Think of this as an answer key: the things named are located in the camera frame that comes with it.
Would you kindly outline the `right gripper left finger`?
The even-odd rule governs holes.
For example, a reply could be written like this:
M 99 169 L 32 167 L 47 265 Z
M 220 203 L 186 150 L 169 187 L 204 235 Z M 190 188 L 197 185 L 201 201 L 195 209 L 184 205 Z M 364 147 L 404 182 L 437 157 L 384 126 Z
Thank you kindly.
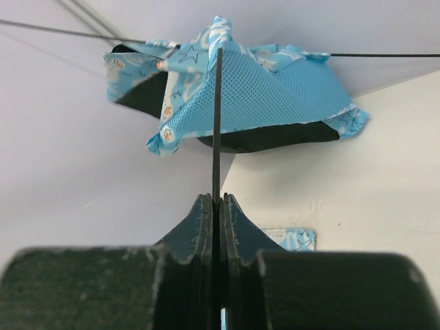
M 211 329 L 212 198 L 151 246 L 31 247 L 1 274 L 2 329 Z

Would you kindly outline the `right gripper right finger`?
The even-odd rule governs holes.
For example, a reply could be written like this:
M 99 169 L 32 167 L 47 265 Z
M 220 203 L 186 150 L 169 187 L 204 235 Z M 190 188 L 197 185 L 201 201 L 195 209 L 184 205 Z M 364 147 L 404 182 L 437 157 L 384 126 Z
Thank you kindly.
M 228 329 L 438 329 L 419 268 L 399 254 L 289 252 L 244 214 L 221 207 Z

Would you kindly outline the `black tent pole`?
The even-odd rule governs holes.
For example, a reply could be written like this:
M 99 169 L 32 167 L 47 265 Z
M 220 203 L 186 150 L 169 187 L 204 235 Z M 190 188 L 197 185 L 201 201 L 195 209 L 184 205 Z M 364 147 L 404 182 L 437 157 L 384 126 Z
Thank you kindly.
M 214 120 L 212 134 L 212 270 L 211 270 L 211 329 L 221 329 L 221 245 L 220 245 L 220 155 L 221 155 L 221 79 L 223 49 L 217 52 L 214 89 Z
M 1 25 L 11 26 L 15 28 L 23 28 L 27 30 L 36 30 L 42 32 L 50 32 L 55 34 L 66 34 L 72 36 L 79 36 L 90 39 L 101 39 L 106 41 L 121 41 L 126 43 L 141 43 L 146 41 L 133 38 L 119 38 L 114 36 L 106 36 L 104 34 L 92 34 L 87 32 L 79 32 L 74 30 L 64 30 L 55 27 L 47 27 L 42 25 L 35 25 L 29 23 L 22 23 L 18 21 L 1 20 Z M 351 58 L 438 58 L 439 54 L 363 54 L 363 53 L 330 53 L 332 57 L 351 57 Z

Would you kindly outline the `blue patterned pet tent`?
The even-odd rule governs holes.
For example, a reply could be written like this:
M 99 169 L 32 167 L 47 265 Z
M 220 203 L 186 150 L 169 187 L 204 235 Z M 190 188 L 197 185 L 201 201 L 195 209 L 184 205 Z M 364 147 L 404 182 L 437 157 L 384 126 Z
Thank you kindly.
M 103 59 L 108 100 L 158 119 L 146 146 L 159 156 L 189 138 L 212 144 L 216 95 L 224 153 L 350 138 L 369 119 L 327 65 L 327 53 L 245 47 L 221 16 L 187 43 L 120 44 Z

